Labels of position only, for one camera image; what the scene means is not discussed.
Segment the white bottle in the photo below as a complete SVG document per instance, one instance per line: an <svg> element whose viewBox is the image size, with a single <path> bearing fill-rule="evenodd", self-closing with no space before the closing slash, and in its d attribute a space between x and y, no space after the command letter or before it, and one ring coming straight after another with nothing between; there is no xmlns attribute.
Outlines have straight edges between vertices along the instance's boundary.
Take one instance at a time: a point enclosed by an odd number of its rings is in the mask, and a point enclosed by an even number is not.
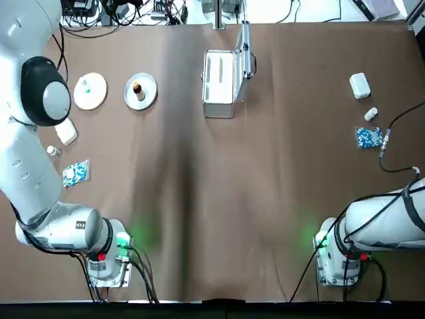
<svg viewBox="0 0 425 319"><path fill-rule="evenodd" d="M59 149L57 149L57 148L55 148L54 146L51 146L51 145L49 145L47 147L47 153L50 156L53 156L54 158L59 158L60 155L62 155L62 152Z"/></svg>
<svg viewBox="0 0 425 319"><path fill-rule="evenodd" d="M378 114L377 108L371 108L367 113L365 114L365 120L370 121L372 120L376 115Z"/></svg>

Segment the white floor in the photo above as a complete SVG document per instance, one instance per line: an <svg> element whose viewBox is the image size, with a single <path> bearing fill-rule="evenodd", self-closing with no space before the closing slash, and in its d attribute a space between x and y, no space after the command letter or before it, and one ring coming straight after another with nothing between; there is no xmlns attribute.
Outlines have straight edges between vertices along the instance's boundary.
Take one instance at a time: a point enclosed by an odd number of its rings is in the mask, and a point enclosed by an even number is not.
<svg viewBox="0 0 425 319"><path fill-rule="evenodd" d="M407 16L406 9L404 7L403 0L394 0L400 13L394 19L405 19ZM214 13L203 14L201 2L199 0L186 0L187 8L189 10L189 15L187 19L187 24L197 25L212 23L214 21ZM181 8L183 0L175 0L177 8ZM292 9L290 15L284 21L286 23L291 23L295 19L295 13L297 13L296 22L322 22L332 18L339 17L339 0L294 0L292 4ZM291 7L291 0L244 0L245 7L245 16L244 13L241 13L241 18L250 21L251 23L276 23L277 21L283 19L289 12ZM153 8L153 0L150 0L140 9L141 15L149 13ZM127 19L131 20L134 15L134 6L130 5L129 13L127 14ZM234 15L224 13L223 22L226 24L236 23L236 18ZM88 19L94 21L98 16L98 13L94 18ZM158 21L153 21L149 14L143 16L141 19L137 18L134 24L139 25L156 25ZM341 20L342 21L367 21L366 17L361 13L361 11L356 7L352 0L341 0Z"/></svg>

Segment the small bottle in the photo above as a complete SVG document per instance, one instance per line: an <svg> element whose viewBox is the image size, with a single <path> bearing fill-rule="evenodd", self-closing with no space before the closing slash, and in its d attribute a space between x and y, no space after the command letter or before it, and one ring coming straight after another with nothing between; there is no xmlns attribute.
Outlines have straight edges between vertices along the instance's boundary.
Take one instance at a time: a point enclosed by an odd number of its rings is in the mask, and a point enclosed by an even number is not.
<svg viewBox="0 0 425 319"><path fill-rule="evenodd" d="M59 158L60 155L62 155L62 152L59 149L57 149L57 148L55 148L54 146L51 146L51 145L49 145L47 147L47 153L50 156L53 156L54 158Z"/></svg>
<svg viewBox="0 0 425 319"><path fill-rule="evenodd" d="M141 89L141 85L137 81L133 82L133 92L137 96L137 99L139 101L143 101L143 99L145 98L145 93L143 92L143 90Z"/></svg>
<svg viewBox="0 0 425 319"><path fill-rule="evenodd" d="M370 121L372 120L376 115L378 114L377 108L371 108L367 113L365 114L365 120Z"/></svg>

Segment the metal box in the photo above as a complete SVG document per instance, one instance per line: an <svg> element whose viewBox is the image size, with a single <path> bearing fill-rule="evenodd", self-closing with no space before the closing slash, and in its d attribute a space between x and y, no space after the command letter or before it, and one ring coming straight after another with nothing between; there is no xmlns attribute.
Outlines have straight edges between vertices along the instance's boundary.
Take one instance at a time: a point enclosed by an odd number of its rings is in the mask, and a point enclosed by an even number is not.
<svg viewBox="0 0 425 319"><path fill-rule="evenodd" d="M208 50L204 55L202 101L206 118L233 118L234 105L244 100L248 80L256 73L249 22L242 21L233 51ZM251 71L251 56L255 71Z"/></svg>

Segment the small white box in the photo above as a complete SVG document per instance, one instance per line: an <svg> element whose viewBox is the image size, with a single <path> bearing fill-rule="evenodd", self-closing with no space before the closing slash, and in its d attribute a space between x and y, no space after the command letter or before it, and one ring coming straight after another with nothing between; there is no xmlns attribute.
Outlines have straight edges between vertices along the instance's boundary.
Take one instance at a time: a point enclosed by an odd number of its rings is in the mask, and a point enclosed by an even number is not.
<svg viewBox="0 0 425 319"><path fill-rule="evenodd" d="M65 119L62 123L55 125L56 133L60 141L68 146L78 137L78 133L75 130L74 124L71 122L69 118Z"/></svg>
<svg viewBox="0 0 425 319"><path fill-rule="evenodd" d="M351 88L357 100L367 98L371 95L371 88L366 80L365 73L353 74L350 78Z"/></svg>

